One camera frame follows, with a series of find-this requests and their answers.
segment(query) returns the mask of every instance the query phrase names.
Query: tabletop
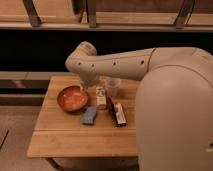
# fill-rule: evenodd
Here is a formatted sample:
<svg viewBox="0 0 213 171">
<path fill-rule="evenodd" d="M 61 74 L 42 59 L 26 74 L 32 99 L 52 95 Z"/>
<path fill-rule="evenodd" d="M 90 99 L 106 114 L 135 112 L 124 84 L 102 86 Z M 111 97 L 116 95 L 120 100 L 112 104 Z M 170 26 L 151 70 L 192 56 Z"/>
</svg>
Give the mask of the tabletop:
<svg viewBox="0 0 213 171">
<path fill-rule="evenodd" d="M 81 123 L 83 110 L 64 112 L 57 96 L 65 87 L 79 85 L 77 76 L 53 76 L 49 83 L 31 142 L 28 157 L 137 156 L 134 99 L 139 82 L 122 80 L 113 102 L 123 106 L 127 126 L 116 127 L 108 110 L 98 110 L 94 125 Z M 88 105 L 96 105 L 95 86 L 88 88 Z"/>
</svg>

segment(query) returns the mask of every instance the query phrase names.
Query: orange bowl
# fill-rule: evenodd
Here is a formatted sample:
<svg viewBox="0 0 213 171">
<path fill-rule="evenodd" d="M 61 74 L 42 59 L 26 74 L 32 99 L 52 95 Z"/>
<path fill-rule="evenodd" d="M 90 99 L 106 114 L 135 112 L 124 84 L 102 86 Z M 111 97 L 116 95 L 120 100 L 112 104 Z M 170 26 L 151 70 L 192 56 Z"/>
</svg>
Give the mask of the orange bowl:
<svg viewBox="0 0 213 171">
<path fill-rule="evenodd" d="M 64 88 L 57 97 L 58 105 L 66 112 L 73 112 L 83 108 L 88 101 L 88 94 L 81 91 L 80 86 Z"/>
</svg>

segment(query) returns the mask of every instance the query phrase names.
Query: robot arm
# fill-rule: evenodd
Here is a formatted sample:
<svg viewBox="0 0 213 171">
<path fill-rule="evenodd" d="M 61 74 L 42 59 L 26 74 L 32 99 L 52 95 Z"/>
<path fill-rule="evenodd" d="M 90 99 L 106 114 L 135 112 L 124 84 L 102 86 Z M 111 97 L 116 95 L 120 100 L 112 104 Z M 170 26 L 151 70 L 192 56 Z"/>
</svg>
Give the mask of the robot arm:
<svg viewBox="0 0 213 171">
<path fill-rule="evenodd" d="M 97 56 L 96 48 L 91 43 L 82 42 L 69 55 L 65 64 L 69 71 L 80 76 L 81 84 L 87 88 L 98 82 L 99 75 L 142 80 L 148 71 L 156 67 L 164 65 L 194 67 L 193 61 L 202 60 L 200 56 L 209 58 L 211 54 L 202 49 L 180 47 L 150 48 Z"/>
<path fill-rule="evenodd" d="M 98 75 L 142 80 L 135 99 L 139 166 L 144 171 L 212 171 L 213 57 L 192 47 L 96 56 L 81 43 L 66 60 L 84 87 Z"/>
<path fill-rule="evenodd" d="M 94 85 L 99 75 L 141 80 L 153 52 L 154 49 L 146 49 L 96 56 L 95 47 L 82 42 L 66 60 L 66 67 L 80 76 L 84 87 Z"/>
</svg>

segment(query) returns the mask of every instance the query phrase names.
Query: white cup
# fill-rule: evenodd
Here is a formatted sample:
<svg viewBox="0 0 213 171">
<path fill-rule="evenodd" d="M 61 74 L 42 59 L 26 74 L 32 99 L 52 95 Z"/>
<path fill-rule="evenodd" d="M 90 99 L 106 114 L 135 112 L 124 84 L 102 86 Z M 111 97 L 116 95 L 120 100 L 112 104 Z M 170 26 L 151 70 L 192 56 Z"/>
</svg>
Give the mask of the white cup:
<svg viewBox="0 0 213 171">
<path fill-rule="evenodd" d="M 120 78 L 107 77 L 105 80 L 105 89 L 109 97 L 116 96 L 121 84 Z"/>
</svg>

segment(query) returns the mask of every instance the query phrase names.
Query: small box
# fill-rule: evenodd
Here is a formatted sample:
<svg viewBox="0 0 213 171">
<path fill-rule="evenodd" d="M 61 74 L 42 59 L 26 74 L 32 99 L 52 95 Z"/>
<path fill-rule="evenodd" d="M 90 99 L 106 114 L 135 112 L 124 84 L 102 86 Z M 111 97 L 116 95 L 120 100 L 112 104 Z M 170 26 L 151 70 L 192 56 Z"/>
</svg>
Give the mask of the small box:
<svg viewBox="0 0 213 171">
<path fill-rule="evenodd" d="M 120 103 L 114 104 L 114 110 L 115 110 L 115 116 L 117 125 L 120 126 L 126 126 L 126 118 L 124 115 L 123 107 Z"/>
<path fill-rule="evenodd" d="M 102 86 L 96 87 L 97 109 L 106 109 L 106 92 Z"/>
</svg>

